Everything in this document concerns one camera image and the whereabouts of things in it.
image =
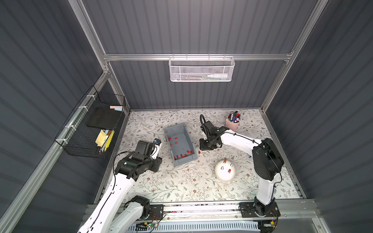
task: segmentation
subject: gray storage bin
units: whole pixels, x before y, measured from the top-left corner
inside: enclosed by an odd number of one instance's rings
[[[198,155],[196,154],[194,148],[194,144],[192,142],[192,138],[190,137],[185,124],[174,125],[165,128],[163,131],[166,135],[166,141],[171,151],[171,159],[173,161],[174,167],[177,167],[184,163],[188,163],[198,158]]]

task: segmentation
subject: black wire basket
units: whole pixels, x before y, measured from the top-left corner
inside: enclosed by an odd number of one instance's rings
[[[95,141],[101,129],[88,127],[86,124],[96,108],[109,108],[110,106],[122,106],[122,111],[115,127],[105,140],[103,146],[98,147]],[[125,108],[124,96],[96,91],[94,95],[90,96],[90,99],[85,106],[78,108],[81,109],[79,110],[80,113],[77,118],[71,124],[67,125],[70,117],[75,112],[75,108],[60,129],[55,141],[61,145],[69,155],[105,158],[105,155],[111,151],[108,149],[109,146],[112,145],[112,147],[114,147],[115,145],[114,140],[112,140],[113,135],[119,133],[120,127],[118,126],[121,125],[120,123],[123,122],[125,117],[123,112]],[[59,138],[58,136],[65,130],[65,128],[67,128],[67,133],[63,138]]]

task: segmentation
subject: black notebook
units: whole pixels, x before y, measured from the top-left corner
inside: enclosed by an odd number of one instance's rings
[[[114,129],[122,112],[110,108],[96,108],[87,122],[88,127]]]

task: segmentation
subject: cup of markers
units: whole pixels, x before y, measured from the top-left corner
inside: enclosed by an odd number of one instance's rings
[[[240,126],[240,122],[241,115],[238,113],[238,111],[231,111],[228,117],[225,119],[225,127],[228,127],[236,132],[238,126]]]

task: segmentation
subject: vent grille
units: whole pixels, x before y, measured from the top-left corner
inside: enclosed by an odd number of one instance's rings
[[[128,228],[127,233],[136,233],[136,223]],[[258,223],[254,221],[208,221],[208,222],[170,222],[159,223],[159,226],[152,232],[206,232],[206,231],[227,231],[246,230],[259,232]],[[148,233],[151,228],[137,232]]]

